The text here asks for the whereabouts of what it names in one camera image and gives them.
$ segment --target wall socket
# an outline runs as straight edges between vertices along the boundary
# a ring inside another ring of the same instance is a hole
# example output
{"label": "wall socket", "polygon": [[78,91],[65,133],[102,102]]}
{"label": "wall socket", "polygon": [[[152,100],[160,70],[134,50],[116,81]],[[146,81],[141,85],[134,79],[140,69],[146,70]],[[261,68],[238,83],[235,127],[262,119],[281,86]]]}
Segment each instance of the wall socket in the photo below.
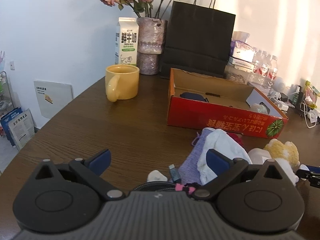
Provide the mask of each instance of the wall socket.
{"label": "wall socket", "polygon": [[14,61],[10,61],[10,69],[14,70]]}

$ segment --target white towel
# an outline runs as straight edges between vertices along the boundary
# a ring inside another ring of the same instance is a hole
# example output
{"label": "white towel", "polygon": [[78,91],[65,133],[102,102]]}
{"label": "white towel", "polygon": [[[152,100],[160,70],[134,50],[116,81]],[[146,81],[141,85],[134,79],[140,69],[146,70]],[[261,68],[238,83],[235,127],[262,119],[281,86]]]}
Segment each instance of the white towel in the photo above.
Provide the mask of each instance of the white towel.
{"label": "white towel", "polygon": [[247,152],[227,133],[221,129],[213,129],[206,139],[202,149],[202,153],[198,160],[198,171],[200,172],[200,180],[202,185],[207,184],[209,181],[215,179],[217,175],[208,167],[206,161],[206,154],[209,149],[215,149],[229,159],[243,158],[249,164],[252,164]]}

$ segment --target table surface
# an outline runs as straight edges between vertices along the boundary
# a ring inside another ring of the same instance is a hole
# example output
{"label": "table surface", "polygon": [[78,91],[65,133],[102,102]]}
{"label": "table surface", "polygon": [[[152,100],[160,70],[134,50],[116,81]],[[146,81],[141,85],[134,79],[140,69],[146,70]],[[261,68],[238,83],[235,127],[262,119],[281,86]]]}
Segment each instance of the table surface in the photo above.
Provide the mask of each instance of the table surface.
{"label": "table surface", "polygon": [[[168,165],[179,166],[192,150],[196,131],[166,125],[168,80],[140,75],[139,93],[130,100],[108,102],[104,78],[54,116],[25,145],[0,176],[0,239],[10,239],[19,227],[12,203],[35,166],[49,158],[55,163],[84,159],[108,148],[111,166],[102,178],[124,191],[144,183],[149,172],[168,176]],[[289,122],[279,136],[298,148],[300,162],[320,166],[320,125],[308,129],[304,119],[289,111]],[[242,137],[244,148],[263,148],[268,139]],[[298,232],[308,240],[320,237],[320,189],[299,182],[306,211]]]}

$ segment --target red cardboard box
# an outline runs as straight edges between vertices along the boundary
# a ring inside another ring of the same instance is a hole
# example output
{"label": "red cardboard box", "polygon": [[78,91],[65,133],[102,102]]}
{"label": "red cardboard box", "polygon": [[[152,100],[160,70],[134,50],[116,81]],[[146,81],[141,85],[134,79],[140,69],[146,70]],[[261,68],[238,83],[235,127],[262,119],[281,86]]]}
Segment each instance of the red cardboard box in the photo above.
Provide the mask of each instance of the red cardboard box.
{"label": "red cardboard box", "polygon": [[[202,95],[208,102],[181,98],[184,92]],[[250,111],[264,104],[269,114]],[[255,87],[222,78],[171,69],[167,124],[203,129],[213,127],[243,135],[277,138],[288,117]]]}

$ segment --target green melon illustration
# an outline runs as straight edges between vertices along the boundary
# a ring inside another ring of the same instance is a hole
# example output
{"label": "green melon illustration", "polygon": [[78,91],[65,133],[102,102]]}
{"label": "green melon illustration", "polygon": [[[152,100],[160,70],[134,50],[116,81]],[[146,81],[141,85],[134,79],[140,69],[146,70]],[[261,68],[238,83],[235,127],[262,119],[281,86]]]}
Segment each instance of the green melon illustration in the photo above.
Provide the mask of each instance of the green melon illustration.
{"label": "green melon illustration", "polygon": [[284,123],[281,119],[275,120],[272,124],[268,126],[266,130],[266,135],[268,137],[276,136],[278,133],[280,133],[283,126],[284,126]]}

